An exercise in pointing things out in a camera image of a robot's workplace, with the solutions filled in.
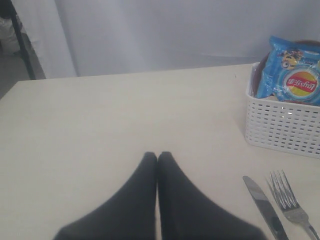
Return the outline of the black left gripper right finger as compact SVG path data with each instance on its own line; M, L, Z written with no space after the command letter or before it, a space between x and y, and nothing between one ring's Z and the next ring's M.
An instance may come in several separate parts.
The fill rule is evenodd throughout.
M173 155L157 163L158 203L164 240L264 240L258 227L232 215L203 194Z

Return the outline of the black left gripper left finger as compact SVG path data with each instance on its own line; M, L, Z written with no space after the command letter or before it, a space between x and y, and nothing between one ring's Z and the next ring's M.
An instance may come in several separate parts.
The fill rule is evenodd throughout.
M105 203L62 227L56 240L156 239L157 156L146 152L127 182Z

